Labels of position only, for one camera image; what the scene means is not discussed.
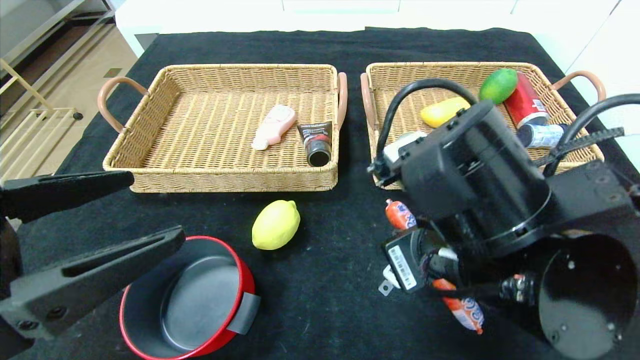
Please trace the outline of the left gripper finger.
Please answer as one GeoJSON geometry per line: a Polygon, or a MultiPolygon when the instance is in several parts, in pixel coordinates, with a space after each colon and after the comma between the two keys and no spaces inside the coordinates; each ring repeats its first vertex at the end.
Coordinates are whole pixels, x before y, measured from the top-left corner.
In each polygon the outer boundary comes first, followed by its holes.
{"type": "Polygon", "coordinates": [[[130,171],[97,171],[7,180],[1,186],[1,216],[30,223],[80,207],[135,182],[130,171]]]}
{"type": "Polygon", "coordinates": [[[1,340],[59,337],[117,292],[174,255],[180,225],[85,253],[10,283],[1,301],[1,340]]]}

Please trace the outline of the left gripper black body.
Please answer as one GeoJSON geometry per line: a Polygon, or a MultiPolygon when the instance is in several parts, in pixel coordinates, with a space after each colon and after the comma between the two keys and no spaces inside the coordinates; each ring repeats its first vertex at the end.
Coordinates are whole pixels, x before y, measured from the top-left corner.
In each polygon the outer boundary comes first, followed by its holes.
{"type": "MultiPolygon", "coordinates": [[[[10,283],[23,271],[18,236],[2,216],[0,224],[0,300],[10,297],[10,283]]],[[[4,317],[0,317],[0,358],[8,360],[25,350],[25,340],[4,317]]]]}

